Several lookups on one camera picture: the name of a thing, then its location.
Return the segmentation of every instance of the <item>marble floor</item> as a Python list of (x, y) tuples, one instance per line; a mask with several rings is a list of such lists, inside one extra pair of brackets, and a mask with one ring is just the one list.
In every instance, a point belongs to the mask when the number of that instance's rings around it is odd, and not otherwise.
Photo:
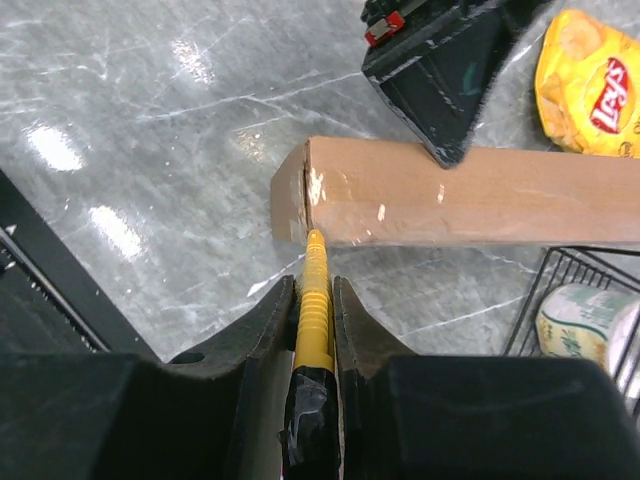
[[(637, 0), (558, 2), (640, 35)], [(3, 0), (0, 168), (158, 355), (248, 310), (299, 246), (269, 181), (308, 135), (412, 140), (360, 74), (363, 0)], [(531, 95), (549, 15), (489, 98), (479, 145), (549, 149)], [(420, 352), (496, 353), (538, 248), (331, 252)]]

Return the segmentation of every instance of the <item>black wire basket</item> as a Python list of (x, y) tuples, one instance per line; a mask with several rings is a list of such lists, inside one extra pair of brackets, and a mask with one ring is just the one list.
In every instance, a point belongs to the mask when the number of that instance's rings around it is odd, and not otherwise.
[[(542, 355), (535, 328), (536, 316), (541, 302), (553, 290), (562, 285), (581, 283), (603, 290), (640, 294), (640, 279), (612, 265), (602, 257), (610, 258), (615, 263), (623, 263), (633, 258), (640, 258), (640, 252), (592, 247), (554, 247), (548, 249), (531, 292), (509, 337), (504, 355)], [(627, 406), (636, 422), (640, 416), (640, 399), (630, 395), (630, 387), (634, 377), (640, 371), (638, 368), (640, 351), (637, 351), (638, 348), (636, 348), (639, 341), (637, 335), (639, 326), (640, 314), (633, 324), (632, 334), (627, 339), (614, 374), (614, 381), (625, 396)], [(624, 381), (620, 381), (623, 367), (626, 365), (632, 365), (631, 372), (625, 372)]]

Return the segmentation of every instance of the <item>brown box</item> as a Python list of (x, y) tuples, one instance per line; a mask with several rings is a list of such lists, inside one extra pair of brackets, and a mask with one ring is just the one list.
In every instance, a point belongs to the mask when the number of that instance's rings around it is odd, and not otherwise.
[(311, 137), (271, 181), (278, 239), (334, 245), (640, 243), (640, 160), (474, 147), (453, 170), (419, 144)]

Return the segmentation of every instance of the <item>lay's logo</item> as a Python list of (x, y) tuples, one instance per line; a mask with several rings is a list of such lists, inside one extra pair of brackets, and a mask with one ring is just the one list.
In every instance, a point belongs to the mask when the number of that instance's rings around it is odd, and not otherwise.
[(626, 125), (626, 121), (621, 121), (621, 115), (629, 103), (629, 71), (620, 60), (610, 57), (604, 81), (602, 93), (591, 111), (591, 123), (603, 132), (618, 134)]

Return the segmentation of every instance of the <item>snack bag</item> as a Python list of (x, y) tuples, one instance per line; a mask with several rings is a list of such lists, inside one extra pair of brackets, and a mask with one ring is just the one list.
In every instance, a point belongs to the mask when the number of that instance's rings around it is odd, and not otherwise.
[(547, 30), (535, 92), (545, 134), (563, 149), (640, 157), (640, 43), (579, 10)]

